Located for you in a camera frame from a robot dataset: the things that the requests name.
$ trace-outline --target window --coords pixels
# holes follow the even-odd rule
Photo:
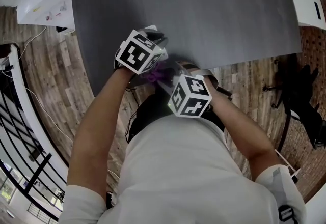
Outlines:
[[[56,189],[56,191],[55,191],[55,194],[56,195],[59,195],[59,194],[61,194],[61,191],[59,190],[59,189]],[[62,207],[62,203],[61,203],[61,201],[57,198],[57,197],[52,197],[52,199],[51,199],[51,202],[58,208],[58,209],[60,209],[60,210],[63,210],[63,207]]]
[[[19,183],[22,180],[22,175],[19,171],[11,168],[9,165],[4,163],[7,170],[14,177],[14,179]],[[0,195],[5,199],[7,203],[10,202],[13,194],[15,193],[15,185],[7,178],[6,174],[0,169]]]

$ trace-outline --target white sleeve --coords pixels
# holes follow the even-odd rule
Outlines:
[[[298,224],[306,223],[306,205],[293,182],[289,169],[284,165],[274,165],[264,170],[256,179],[257,183],[265,186],[275,197],[283,217],[288,217],[293,210],[294,219]],[[296,223],[292,218],[280,223]]]
[[[96,224],[106,211],[104,199],[96,192],[75,185],[66,187],[59,224]]]

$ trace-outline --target gray table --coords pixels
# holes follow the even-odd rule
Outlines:
[[[72,0],[89,81],[97,95],[131,30],[156,25],[173,59],[202,68],[300,52],[292,0]]]

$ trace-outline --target white cable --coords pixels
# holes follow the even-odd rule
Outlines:
[[[115,174],[114,172],[112,172],[110,170],[107,170],[107,171],[110,172],[110,173],[112,173],[112,174],[114,174],[118,179],[120,179],[120,177],[117,174]]]
[[[16,80],[17,82],[19,82],[17,79],[15,79],[15,78],[13,78],[13,77],[11,77],[11,76],[9,76],[9,75],[6,75],[2,70],[1,70],[1,73],[3,74],[3,75],[5,75],[5,76],[7,76],[7,77],[9,77],[9,78],[12,78],[13,80]],[[25,87],[23,84],[21,84],[26,90],[28,90],[30,93],[32,93],[34,96],[35,96],[35,98],[36,98],[36,100],[39,102],[39,104],[40,104],[40,106],[41,106],[41,108],[43,109],[43,111],[47,114],[47,116],[49,116],[50,117],[50,119],[51,119],[51,121],[53,122],[53,124],[56,126],[56,128],[63,134],[63,135],[65,135],[72,143],[73,143],[73,140],[68,136],[68,135],[66,135],[58,126],[57,126],[57,124],[54,122],[54,120],[52,119],[52,117],[49,115],[49,113],[45,110],[45,108],[43,107],[43,105],[41,104],[41,102],[40,102],[40,100],[37,98],[37,96],[36,96],[36,94],[32,91],[32,90],[29,90],[27,87]]]
[[[26,51],[26,49],[27,49],[27,46],[28,46],[28,44],[29,43],[31,43],[34,39],[36,39],[37,37],[39,37],[45,30],[47,29],[47,26],[45,26],[45,28],[44,28],[44,30],[42,30],[42,32],[41,33],[39,33],[39,34],[37,34],[36,36],[34,36],[31,40],[28,40],[27,41],[27,43],[26,43],[26,45],[25,45],[25,48],[24,48],[24,50],[23,50],[23,52],[21,53],[21,55],[20,55],[20,57],[18,58],[18,61],[17,62],[19,62],[19,60],[21,59],[21,57],[22,57],[22,55],[24,54],[24,52]],[[13,41],[13,40],[8,40],[8,39],[6,39],[6,40],[4,40],[4,41],[11,41],[11,42],[13,42],[13,43],[15,43],[16,45],[18,45],[19,46],[19,44],[17,43],[17,42],[15,42],[15,41]],[[5,59],[1,64],[0,64],[0,66],[2,66],[7,60],[9,59],[9,57],[7,58],[7,59]],[[15,64],[13,65],[13,67],[10,69],[10,70],[8,70],[8,71],[6,71],[6,73],[7,72],[10,72],[13,68],[15,67]],[[9,75],[6,75],[2,70],[1,70],[1,72],[2,72],[2,74],[3,75],[5,75],[5,76],[7,76],[7,77],[9,77],[9,78],[12,78],[13,80],[16,80],[16,79],[14,79],[13,77],[11,77],[11,76],[9,76]],[[50,116],[50,114],[45,110],[45,108],[43,107],[43,105],[41,104],[41,102],[40,102],[40,100],[37,98],[37,96],[36,96],[36,94],[32,91],[32,90],[30,90],[30,89],[28,89],[27,87],[25,87],[23,84],[22,84],[22,86],[26,89],[26,90],[28,90],[30,93],[32,93],[34,96],[35,96],[35,98],[36,98],[36,100],[39,102],[39,104],[40,104],[40,106],[41,106],[41,108],[43,109],[43,111],[46,113],[46,115],[47,116],[49,116],[49,118],[51,119],[51,121],[53,122],[53,124],[55,125],[55,127],[64,135],[64,136],[66,136],[72,143],[73,143],[73,140],[68,136],[68,135],[66,135],[58,126],[57,126],[57,124],[55,123],[55,121],[53,120],[53,118]],[[116,173],[114,173],[114,172],[112,172],[112,171],[110,171],[110,170],[107,170],[108,172],[110,172],[110,173],[112,173],[113,175],[115,175],[118,179],[120,179],[120,177],[116,174]]]
[[[28,45],[29,45],[29,44],[30,44],[34,39],[36,39],[38,36],[40,36],[40,35],[41,35],[41,34],[42,34],[46,29],[47,29],[47,26],[45,26],[44,30],[42,30],[41,33],[37,34],[37,35],[34,36],[32,39],[30,39],[30,40],[27,41],[27,43],[26,43],[26,45],[25,45],[25,48],[24,48],[23,52],[20,54],[20,56],[19,56],[17,62],[19,62],[19,60],[21,59],[22,55],[24,54],[24,52],[25,52],[26,49],[27,49],[27,46],[28,46]],[[4,41],[11,41],[11,42],[15,43],[17,46],[19,46],[19,44],[18,44],[17,42],[13,41],[13,40],[5,39]],[[5,59],[5,60],[1,63],[0,66],[2,66],[2,65],[3,65],[3,64],[4,64],[8,59],[9,59],[9,58]],[[6,71],[5,73],[10,72],[10,71],[14,68],[14,66],[15,66],[15,64],[13,65],[13,67],[12,67],[10,70]]]

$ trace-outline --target white t-shirt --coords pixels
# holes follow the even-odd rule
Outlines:
[[[70,185],[59,223],[282,223],[282,205],[305,222],[304,201],[286,166],[272,166],[253,182],[212,122],[168,116],[128,145],[114,208],[106,210],[99,194]]]

